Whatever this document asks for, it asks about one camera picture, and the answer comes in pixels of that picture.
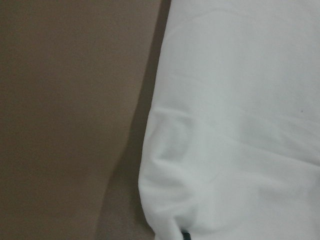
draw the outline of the beige wall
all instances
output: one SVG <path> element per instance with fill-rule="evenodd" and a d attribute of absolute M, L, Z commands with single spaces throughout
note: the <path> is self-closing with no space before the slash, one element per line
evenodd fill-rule
<path fill-rule="evenodd" d="M 169 4 L 0 4 L 0 239 L 152 239 L 137 176 Z"/>

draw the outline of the white cloth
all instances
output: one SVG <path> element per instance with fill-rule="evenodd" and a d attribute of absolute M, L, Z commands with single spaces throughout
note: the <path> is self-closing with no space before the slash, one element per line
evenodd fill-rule
<path fill-rule="evenodd" d="M 172 0 L 139 191 L 157 240 L 320 240 L 320 1 Z"/>

